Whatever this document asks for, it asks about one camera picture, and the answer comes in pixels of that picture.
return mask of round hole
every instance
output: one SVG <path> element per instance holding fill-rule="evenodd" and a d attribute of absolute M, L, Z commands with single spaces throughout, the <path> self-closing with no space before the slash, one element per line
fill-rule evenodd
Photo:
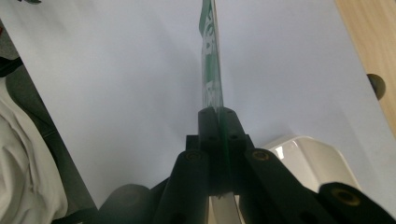
<path fill-rule="evenodd" d="M 172 215 L 171 220 L 169 221 L 169 224 L 183 224 L 183 223 L 186 223 L 186 221 L 187 221 L 186 216 L 184 216 L 181 213 L 176 213 L 176 214 Z"/>
<path fill-rule="evenodd" d="M 341 203 L 358 206 L 361 204 L 361 200 L 355 194 L 349 192 L 346 189 L 332 189 L 332 196 L 334 196 Z"/>
<path fill-rule="evenodd" d="M 302 212 L 300 214 L 300 219 L 307 223 L 307 224 L 317 224 L 318 223 L 318 219 L 311 213 L 309 212 Z"/>
<path fill-rule="evenodd" d="M 367 77 L 373 87 L 376 99 L 380 100 L 384 96 L 387 88 L 384 79 L 376 74 L 367 74 Z"/>
<path fill-rule="evenodd" d="M 257 150 L 253 152 L 253 158 L 258 161 L 268 161 L 270 156 L 264 151 Z"/>

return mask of wooden surface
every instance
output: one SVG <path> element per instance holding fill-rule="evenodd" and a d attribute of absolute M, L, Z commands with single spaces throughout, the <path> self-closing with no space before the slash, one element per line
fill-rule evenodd
<path fill-rule="evenodd" d="M 396 2 L 335 0 L 367 74 L 381 76 L 387 90 L 381 107 L 396 136 Z"/>

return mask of dark hole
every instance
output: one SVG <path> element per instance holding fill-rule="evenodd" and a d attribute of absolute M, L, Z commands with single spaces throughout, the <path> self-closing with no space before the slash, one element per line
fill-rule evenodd
<path fill-rule="evenodd" d="M 370 84 L 373 87 L 376 98 L 380 100 L 384 96 L 387 88 L 384 79 L 376 74 L 368 74 L 367 77 L 370 80 Z"/>
<path fill-rule="evenodd" d="M 353 196 L 348 192 L 343 192 L 343 191 L 339 192 L 338 197 L 342 198 L 344 201 L 347 201 L 347 202 L 353 201 Z"/>
<path fill-rule="evenodd" d="M 308 224 L 317 224 L 318 223 L 318 219 L 309 212 L 302 212 L 300 214 L 300 219 L 303 222 L 308 223 Z"/>
<path fill-rule="evenodd" d="M 176 213 L 172 215 L 169 224 L 183 224 L 186 223 L 186 221 L 187 221 L 186 216 L 184 216 L 181 213 Z"/>

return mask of white fabric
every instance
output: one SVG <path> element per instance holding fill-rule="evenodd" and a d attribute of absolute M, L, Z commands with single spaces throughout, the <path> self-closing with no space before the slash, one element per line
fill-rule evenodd
<path fill-rule="evenodd" d="M 43 138 L 0 78 L 0 223 L 45 224 L 64 217 L 64 186 Z"/>

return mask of screw hole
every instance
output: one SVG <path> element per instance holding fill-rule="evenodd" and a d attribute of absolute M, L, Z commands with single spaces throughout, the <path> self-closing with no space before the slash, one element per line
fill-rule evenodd
<path fill-rule="evenodd" d="M 253 151 L 253 158 L 258 161 L 268 161 L 270 156 L 263 150 L 255 150 Z"/>
<path fill-rule="evenodd" d="M 361 204 L 361 200 L 355 194 L 345 189 L 332 189 L 332 196 L 334 196 L 341 203 L 349 206 L 358 206 Z"/>
<path fill-rule="evenodd" d="M 306 211 L 302 212 L 300 214 L 300 219 L 307 224 L 317 224 L 318 223 L 318 219 L 314 215 L 312 215 L 311 213 L 306 212 Z"/>

